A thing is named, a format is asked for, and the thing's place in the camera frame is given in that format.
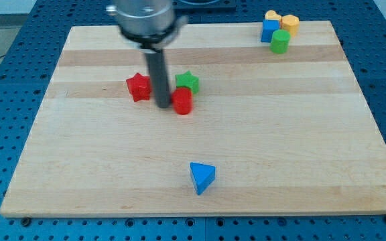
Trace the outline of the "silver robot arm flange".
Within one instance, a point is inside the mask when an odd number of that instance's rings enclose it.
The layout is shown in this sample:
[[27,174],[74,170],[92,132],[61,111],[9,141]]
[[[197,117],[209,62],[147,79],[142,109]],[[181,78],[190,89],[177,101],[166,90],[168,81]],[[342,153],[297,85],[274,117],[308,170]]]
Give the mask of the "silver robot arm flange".
[[176,16],[170,0],[114,0],[105,10],[121,35],[146,54],[162,51],[188,24],[188,17]]

